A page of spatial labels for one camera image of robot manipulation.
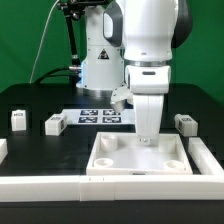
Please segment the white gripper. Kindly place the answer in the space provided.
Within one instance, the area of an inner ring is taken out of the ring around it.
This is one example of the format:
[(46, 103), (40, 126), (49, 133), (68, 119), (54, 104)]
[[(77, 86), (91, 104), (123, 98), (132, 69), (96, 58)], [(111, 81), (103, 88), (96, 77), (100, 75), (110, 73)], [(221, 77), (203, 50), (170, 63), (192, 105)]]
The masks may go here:
[(125, 75), (133, 95), (136, 134), (141, 143), (151, 144), (160, 130), (164, 95), (169, 91), (170, 67), (128, 65)]

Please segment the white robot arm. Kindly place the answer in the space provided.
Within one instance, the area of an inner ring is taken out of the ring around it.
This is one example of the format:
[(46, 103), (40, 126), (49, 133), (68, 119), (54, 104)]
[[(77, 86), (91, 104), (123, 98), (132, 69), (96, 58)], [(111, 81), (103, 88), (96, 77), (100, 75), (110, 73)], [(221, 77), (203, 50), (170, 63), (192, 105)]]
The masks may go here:
[(188, 0), (112, 0), (86, 10), (87, 57), (83, 93), (107, 95), (120, 113), (135, 113), (135, 132), (150, 143), (159, 135), (169, 91), (172, 50), (188, 38), (193, 22)]

